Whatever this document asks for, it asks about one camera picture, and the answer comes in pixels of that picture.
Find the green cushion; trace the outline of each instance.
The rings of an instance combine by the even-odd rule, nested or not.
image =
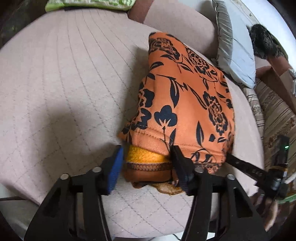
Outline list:
[[[112,10],[127,11],[136,0],[49,0],[45,11],[54,11],[63,7],[97,7]]]

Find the folded fabric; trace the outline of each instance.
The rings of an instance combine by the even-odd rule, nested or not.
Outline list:
[[[170,34],[149,36],[149,73],[140,83],[136,116],[119,137],[131,145],[125,177],[140,182],[175,180],[170,148],[218,170],[233,142],[234,111],[223,72]]]

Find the striped fabric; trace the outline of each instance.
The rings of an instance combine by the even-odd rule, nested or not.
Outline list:
[[[278,135],[286,135],[290,138],[289,171],[288,176],[296,171],[296,115],[288,105],[262,81],[257,83],[255,92],[259,98],[265,119],[263,137],[264,166],[271,166],[271,151],[274,148]]]
[[[254,89],[250,89],[248,87],[243,86],[242,91],[244,92],[253,112],[253,115],[256,120],[256,124],[258,127],[258,131],[260,134],[261,141],[263,142],[264,135],[264,116],[262,113],[262,109],[260,106],[260,102],[258,96]]]

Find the metal screw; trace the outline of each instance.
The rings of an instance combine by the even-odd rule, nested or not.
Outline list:
[[[197,173],[203,173],[203,168],[202,167],[196,167],[194,168],[194,171]]]
[[[235,180],[235,176],[232,175],[232,174],[228,174],[228,175],[227,175],[227,178],[228,178],[229,180]]]
[[[67,173],[64,173],[60,176],[60,179],[62,179],[62,180],[66,180],[68,178],[69,178],[69,174],[67,174]]]
[[[101,167],[94,167],[93,168],[93,172],[100,172],[100,171],[102,171]]]

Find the white pillowcase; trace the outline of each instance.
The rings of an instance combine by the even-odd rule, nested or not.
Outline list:
[[[213,0],[218,26],[218,67],[237,83],[255,86],[255,57],[249,31],[231,2]]]

